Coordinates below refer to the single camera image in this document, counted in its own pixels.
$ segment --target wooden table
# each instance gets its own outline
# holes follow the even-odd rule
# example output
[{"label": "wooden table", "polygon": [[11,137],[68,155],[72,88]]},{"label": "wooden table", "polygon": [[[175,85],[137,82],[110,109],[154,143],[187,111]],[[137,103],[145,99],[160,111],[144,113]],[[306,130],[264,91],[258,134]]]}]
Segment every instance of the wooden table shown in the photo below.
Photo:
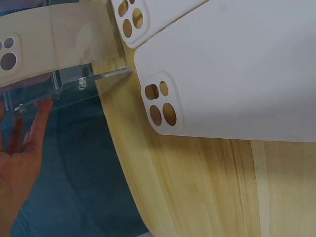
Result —
[{"label": "wooden table", "polygon": [[[126,48],[129,65],[134,50]],[[155,237],[309,237],[316,144],[172,137],[149,124],[136,71],[98,89],[138,210]]]}]

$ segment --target blue floor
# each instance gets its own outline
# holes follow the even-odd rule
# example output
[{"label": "blue floor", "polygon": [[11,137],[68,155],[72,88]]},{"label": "blue floor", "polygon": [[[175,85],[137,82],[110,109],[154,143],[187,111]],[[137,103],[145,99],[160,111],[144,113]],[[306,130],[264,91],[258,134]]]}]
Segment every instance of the blue floor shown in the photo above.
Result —
[{"label": "blue floor", "polygon": [[[26,121],[27,130],[32,123]],[[4,140],[11,127],[5,128]],[[39,178],[12,237],[135,237],[146,232],[99,97],[50,115]]]}]

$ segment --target finger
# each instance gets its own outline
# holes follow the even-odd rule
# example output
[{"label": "finger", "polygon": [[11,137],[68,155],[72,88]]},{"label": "finger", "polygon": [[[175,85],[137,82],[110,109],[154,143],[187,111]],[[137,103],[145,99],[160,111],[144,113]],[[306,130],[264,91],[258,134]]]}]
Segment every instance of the finger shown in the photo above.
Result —
[{"label": "finger", "polygon": [[29,131],[25,134],[24,141],[23,141],[23,146],[29,142],[30,132],[31,132],[31,128],[30,128]]},{"label": "finger", "polygon": [[14,122],[13,130],[9,136],[8,145],[6,151],[8,153],[18,152],[21,148],[22,143],[22,133],[24,129],[24,120],[18,118]]},{"label": "finger", "polygon": [[38,103],[38,112],[31,126],[28,142],[24,151],[29,153],[42,151],[47,119],[51,111],[52,101],[46,99]]}]

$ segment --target transparent plastic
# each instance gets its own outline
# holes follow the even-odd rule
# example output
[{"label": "transparent plastic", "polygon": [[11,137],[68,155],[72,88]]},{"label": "transparent plastic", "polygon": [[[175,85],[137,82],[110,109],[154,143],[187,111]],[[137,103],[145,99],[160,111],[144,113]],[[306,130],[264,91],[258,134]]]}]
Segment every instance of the transparent plastic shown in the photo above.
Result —
[{"label": "transparent plastic", "polygon": [[[0,16],[29,10],[30,8],[35,7],[45,7],[48,5],[72,2],[78,1],[2,0],[0,1]],[[47,96],[51,96],[54,100],[54,108],[65,106],[91,96],[96,96],[97,89],[95,81],[97,79],[108,80],[111,82],[110,85],[113,85],[131,72],[126,63],[111,1],[102,0],[102,3],[106,5],[106,11],[104,14],[108,14],[108,18],[111,23],[110,28],[109,25],[104,26],[107,27],[106,35],[111,38],[111,40],[105,40],[105,43],[108,44],[107,48],[111,50],[111,53],[105,52],[104,55],[101,55],[99,58],[102,60],[74,67],[71,67],[70,64],[67,65],[67,63],[64,63],[65,61],[63,61],[63,64],[65,65],[63,69],[24,79],[16,83],[9,84],[8,86],[1,87],[0,98],[4,102],[6,113],[18,113],[23,116],[33,116],[33,109],[30,109],[30,105]],[[56,17],[56,19],[56,23],[53,21],[52,24],[60,24],[58,22],[58,17]],[[99,28],[103,27],[102,22],[97,22],[96,24]],[[54,40],[55,47],[58,47],[57,44],[59,44],[60,47],[63,47],[64,44],[69,43],[63,42],[62,37],[55,37]],[[61,53],[59,53],[59,55],[58,53],[57,55],[52,55],[52,57],[58,58],[63,53],[62,50],[57,51]]]}]

